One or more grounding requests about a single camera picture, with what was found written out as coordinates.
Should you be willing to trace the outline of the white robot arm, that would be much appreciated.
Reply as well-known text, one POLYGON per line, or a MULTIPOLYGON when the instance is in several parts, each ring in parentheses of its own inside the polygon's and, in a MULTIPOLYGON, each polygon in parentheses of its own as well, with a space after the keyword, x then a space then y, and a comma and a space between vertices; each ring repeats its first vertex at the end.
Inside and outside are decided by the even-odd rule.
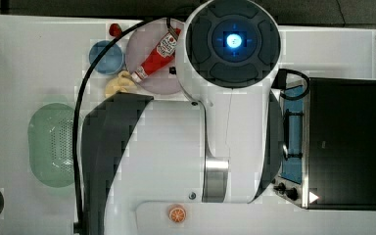
POLYGON ((275 20, 252 0, 197 8, 175 51, 183 101, 120 92, 84 120, 84 235, 136 235, 147 202, 251 202, 280 151, 280 52, 275 20))

